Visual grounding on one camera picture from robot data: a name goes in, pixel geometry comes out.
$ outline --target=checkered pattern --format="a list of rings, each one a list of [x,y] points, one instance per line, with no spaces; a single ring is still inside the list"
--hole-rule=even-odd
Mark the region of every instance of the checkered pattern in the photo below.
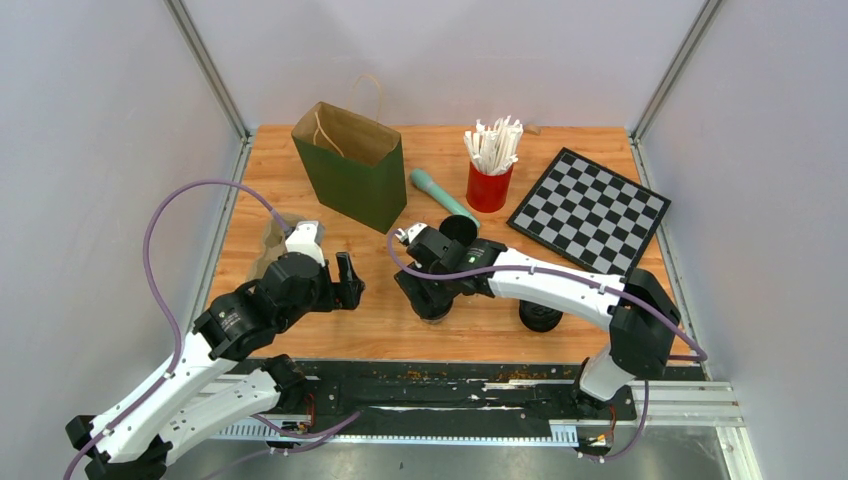
[[[629,275],[670,203],[563,148],[507,223],[587,270]]]

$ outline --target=white wall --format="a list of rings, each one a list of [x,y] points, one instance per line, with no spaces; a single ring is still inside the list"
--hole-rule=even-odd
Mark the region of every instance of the white wall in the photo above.
[[[0,65],[0,478],[55,479],[65,423],[173,348],[141,265],[153,209],[230,175],[238,142],[161,1],[7,2]],[[186,194],[154,235],[180,318],[222,193]]]
[[[846,21],[845,2],[725,2],[645,140],[769,480],[848,471]]]
[[[188,0],[245,121],[292,124],[377,75],[389,124],[638,120],[703,0]],[[376,112],[373,87],[352,106]]]

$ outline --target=black and gray chessboard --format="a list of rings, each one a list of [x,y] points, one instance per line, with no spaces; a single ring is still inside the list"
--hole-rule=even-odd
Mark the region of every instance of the black and gray chessboard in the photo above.
[[[507,224],[589,271],[629,276],[670,204],[563,148]]]

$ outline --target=white straw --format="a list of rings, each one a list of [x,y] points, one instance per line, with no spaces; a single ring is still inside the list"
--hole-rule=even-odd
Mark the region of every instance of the white straw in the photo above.
[[[478,119],[474,131],[464,135],[465,148],[474,167],[486,175],[502,175],[518,161],[515,154],[518,142],[524,133],[524,126],[516,119],[510,124],[512,116],[499,118],[489,127]]]

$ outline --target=paper bag handle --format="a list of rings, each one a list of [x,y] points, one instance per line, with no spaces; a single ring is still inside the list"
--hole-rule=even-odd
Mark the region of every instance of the paper bag handle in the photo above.
[[[380,113],[383,111],[383,86],[380,85],[380,82],[374,75],[363,73],[362,75],[356,77],[356,81],[353,82],[353,86],[350,87],[350,94],[347,96],[347,104],[345,105],[345,110],[350,110],[350,101],[353,99],[353,94],[356,92],[356,87],[359,86],[359,81],[362,80],[363,77],[368,78],[369,80],[374,82],[374,85],[377,86],[377,116],[374,117],[374,121],[379,122]],[[339,155],[344,157],[342,149],[339,148],[338,145],[336,145],[336,142],[330,139],[330,137],[327,135],[327,132],[325,132],[324,128],[321,127],[321,119],[318,118],[317,111],[315,112],[315,124],[318,126],[318,128],[316,128],[315,132],[312,134],[312,143],[314,145],[318,144],[318,132],[321,132],[321,136],[323,136],[325,140],[330,142],[330,145],[332,145],[333,148],[335,148],[336,151],[339,152]]]
[[[370,73],[363,73],[362,75],[356,77],[356,81],[353,82],[353,86],[350,87],[350,93],[347,96],[347,104],[345,104],[345,110],[350,110],[350,101],[353,100],[353,94],[356,92],[356,87],[359,86],[359,81],[362,80],[363,77],[374,82],[374,85],[377,87],[377,116],[374,117],[374,121],[379,122],[380,113],[383,111],[383,86],[380,85],[380,82],[377,80],[377,77],[371,75]]]
[[[316,125],[318,125],[318,128],[316,128],[316,129],[315,129],[315,133],[313,133],[313,134],[312,134],[312,144],[313,144],[313,145],[318,145],[318,132],[321,132],[321,135],[323,135],[323,136],[324,136],[324,138],[325,138],[328,142],[330,142],[330,145],[332,145],[332,146],[333,146],[333,148],[335,148],[335,149],[336,149],[336,151],[337,151],[337,152],[339,152],[339,155],[341,155],[342,157],[344,157],[344,153],[342,152],[342,149],[341,149],[341,148],[339,148],[339,146],[338,146],[338,145],[336,145],[336,142],[334,142],[334,141],[330,140],[330,137],[329,137],[329,136],[327,136],[327,132],[325,132],[325,131],[324,131],[324,129],[321,127],[321,119],[320,119],[320,118],[318,118],[318,111],[316,110],[314,113],[315,113],[315,124],[316,124]]]

